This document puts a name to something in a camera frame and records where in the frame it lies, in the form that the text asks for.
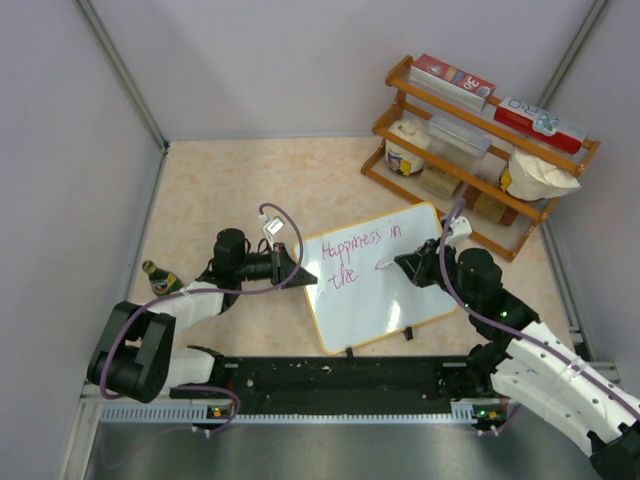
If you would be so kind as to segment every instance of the green bottle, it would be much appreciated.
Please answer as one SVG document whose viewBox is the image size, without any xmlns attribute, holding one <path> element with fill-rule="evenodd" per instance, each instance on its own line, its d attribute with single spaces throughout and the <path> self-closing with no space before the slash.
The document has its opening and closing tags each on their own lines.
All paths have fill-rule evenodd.
<svg viewBox="0 0 640 480">
<path fill-rule="evenodd" d="M 142 270 L 149 276 L 151 291 L 156 297 L 164 297 L 184 287 L 175 274 L 158 268 L 151 260 L 142 263 Z"/>
</svg>

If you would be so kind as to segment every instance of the cable clip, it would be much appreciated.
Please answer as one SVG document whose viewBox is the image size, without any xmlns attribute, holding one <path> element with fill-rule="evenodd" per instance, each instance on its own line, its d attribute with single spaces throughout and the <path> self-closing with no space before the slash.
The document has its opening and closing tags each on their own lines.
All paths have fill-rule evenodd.
<svg viewBox="0 0 640 480">
<path fill-rule="evenodd" d="M 276 233 L 278 233 L 284 227 L 284 222 L 280 217 L 273 217 L 269 220 L 264 227 L 262 227 L 262 233 L 264 234 L 264 238 L 269 242 L 269 247 L 273 249 L 273 244 L 275 243 L 273 237 Z"/>
<path fill-rule="evenodd" d="M 188 298 L 189 300 L 191 299 L 191 292 L 187 290 L 187 287 L 182 287 L 179 291 L 182 295 L 185 296 L 185 298 Z"/>
<path fill-rule="evenodd" d="M 588 366 L 589 364 L 587 362 L 585 362 L 583 359 L 581 359 L 576 355 L 576 357 L 573 360 L 571 360 L 569 364 L 565 367 L 565 370 L 560 373 L 560 376 L 564 375 L 564 372 L 567 371 L 568 369 L 573 370 L 573 374 L 568 379 L 568 382 L 571 383 L 580 375 L 582 375 L 583 370 Z"/>
</svg>

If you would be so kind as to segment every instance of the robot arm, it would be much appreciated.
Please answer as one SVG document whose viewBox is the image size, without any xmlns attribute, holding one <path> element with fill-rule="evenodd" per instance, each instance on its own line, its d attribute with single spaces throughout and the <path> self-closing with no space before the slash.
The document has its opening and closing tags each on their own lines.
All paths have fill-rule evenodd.
<svg viewBox="0 0 640 480">
<path fill-rule="evenodd" d="M 283 243 L 273 242 L 272 233 L 265 227 L 270 247 L 264 253 L 248 252 L 241 230 L 229 228 L 218 233 L 214 256 L 196 281 L 183 289 L 182 295 L 148 308 L 127 331 L 107 372 L 107 388 L 148 403 L 163 389 L 207 382 L 217 352 L 195 346 L 174 352 L 175 334 L 200 320 L 223 313 L 231 308 L 238 295 L 190 295 L 189 292 L 211 288 L 240 291 L 242 282 L 248 280 L 270 279 L 272 285 L 281 284 L 293 274 L 296 263 Z M 317 281 L 315 276 L 300 268 L 282 288 L 311 285 Z M 91 383 L 99 385 L 109 350 L 139 307 L 125 301 L 112 310 L 87 369 L 87 379 Z"/>
<path fill-rule="evenodd" d="M 445 264 L 454 290 L 465 307 L 525 337 L 551 346 L 568 364 L 540 346 L 515 338 L 470 315 L 478 333 L 490 342 L 469 355 L 469 381 L 486 394 L 511 397 L 552 424 L 590 457 L 604 479 L 640 479 L 640 400 L 607 382 L 565 347 L 538 315 L 502 287 L 501 269 L 483 249 L 463 251 L 456 260 L 452 245 L 470 233 L 458 217 L 446 239 Z M 439 265 L 438 240 L 428 240 L 416 252 L 394 262 L 417 287 L 436 284 L 447 291 Z M 604 384 L 603 392 L 594 383 Z M 626 402 L 628 408 L 617 401 Z"/>
</svg>

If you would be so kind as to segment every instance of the plastic bag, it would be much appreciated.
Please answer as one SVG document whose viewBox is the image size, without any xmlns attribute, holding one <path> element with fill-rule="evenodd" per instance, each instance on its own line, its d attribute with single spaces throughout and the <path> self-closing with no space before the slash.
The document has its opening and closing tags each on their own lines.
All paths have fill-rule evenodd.
<svg viewBox="0 0 640 480">
<path fill-rule="evenodd" d="M 571 174 L 519 148 L 514 149 L 502 189 L 526 201 L 561 197 L 580 188 Z"/>
</svg>

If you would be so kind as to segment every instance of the red box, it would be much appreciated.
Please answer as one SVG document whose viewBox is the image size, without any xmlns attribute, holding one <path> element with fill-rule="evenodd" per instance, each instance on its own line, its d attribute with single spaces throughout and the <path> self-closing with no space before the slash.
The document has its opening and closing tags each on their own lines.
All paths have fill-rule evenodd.
<svg viewBox="0 0 640 480">
<path fill-rule="evenodd" d="M 542 108 L 505 98 L 493 119 L 567 153 L 577 153 L 589 131 Z"/>
<path fill-rule="evenodd" d="M 413 63 L 413 66 L 481 98 L 489 98 L 496 89 L 493 83 L 463 72 L 426 54 L 421 55 Z"/>
</svg>

